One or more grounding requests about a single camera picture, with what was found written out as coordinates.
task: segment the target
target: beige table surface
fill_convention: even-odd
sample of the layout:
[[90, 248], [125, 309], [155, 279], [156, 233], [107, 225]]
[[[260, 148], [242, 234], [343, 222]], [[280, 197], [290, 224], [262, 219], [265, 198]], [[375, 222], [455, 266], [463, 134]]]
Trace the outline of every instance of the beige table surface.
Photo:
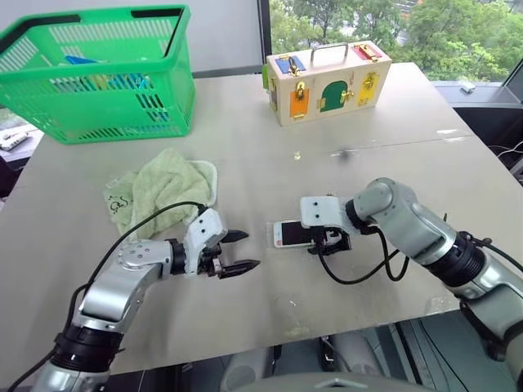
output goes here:
[[[217, 166], [217, 209], [230, 228], [251, 234], [226, 255], [261, 264], [223, 281], [178, 276], [152, 287], [114, 372], [457, 308], [418, 265], [400, 283], [380, 273], [345, 287], [304, 249], [274, 249], [270, 224], [299, 218], [304, 195], [350, 196], [389, 176], [435, 213], [448, 212], [456, 229], [490, 236], [523, 260], [521, 187], [415, 65], [392, 65], [374, 109], [286, 128], [261, 85], [256, 75], [197, 80], [194, 126], [185, 138], [70, 146], [42, 139], [0, 214], [0, 385], [51, 348], [70, 293], [118, 237], [101, 194], [105, 184], [166, 147]], [[343, 149], [350, 150], [345, 157]], [[361, 276], [382, 259], [376, 238], [352, 243], [353, 251], [328, 259], [342, 277]]]

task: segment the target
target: smartphone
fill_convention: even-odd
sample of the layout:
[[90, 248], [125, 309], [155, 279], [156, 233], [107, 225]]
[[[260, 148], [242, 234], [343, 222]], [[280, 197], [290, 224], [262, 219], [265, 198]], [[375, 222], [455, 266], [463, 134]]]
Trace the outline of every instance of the smartphone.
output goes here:
[[299, 220], [276, 222], [275, 247], [307, 247], [312, 245], [311, 229], [304, 229]]

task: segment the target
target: white wall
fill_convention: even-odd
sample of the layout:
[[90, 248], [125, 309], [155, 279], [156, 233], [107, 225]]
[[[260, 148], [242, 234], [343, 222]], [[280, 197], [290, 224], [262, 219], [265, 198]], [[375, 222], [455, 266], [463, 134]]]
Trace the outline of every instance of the white wall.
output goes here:
[[187, 36], [193, 71], [262, 64], [257, 0], [0, 0], [0, 29], [41, 12], [131, 5], [188, 4]]

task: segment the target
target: blue panel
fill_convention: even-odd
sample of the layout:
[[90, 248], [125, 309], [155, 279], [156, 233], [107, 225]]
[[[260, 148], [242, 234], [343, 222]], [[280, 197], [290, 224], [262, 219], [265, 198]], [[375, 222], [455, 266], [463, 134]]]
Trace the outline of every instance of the blue panel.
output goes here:
[[[297, 58], [297, 56], [291, 56], [294, 61], [296, 62], [297, 69], [299, 71], [305, 71], [305, 67], [303, 66], [300, 59]], [[288, 59], [276, 59], [276, 64], [279, 66], [279, 70], [282, 74], [288, 74], [288, 69], [290, 65], [288, 64]]]

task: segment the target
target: phone screen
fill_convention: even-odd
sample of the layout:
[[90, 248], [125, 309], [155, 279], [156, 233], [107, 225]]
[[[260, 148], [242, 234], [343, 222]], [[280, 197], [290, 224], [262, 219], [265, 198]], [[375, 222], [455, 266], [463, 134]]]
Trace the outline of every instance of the phone screen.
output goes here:
[[312, 241], [311, 229], [304, 229], [301, 222], [282, 222], [281, 234], [284, 246], [311, 243]]

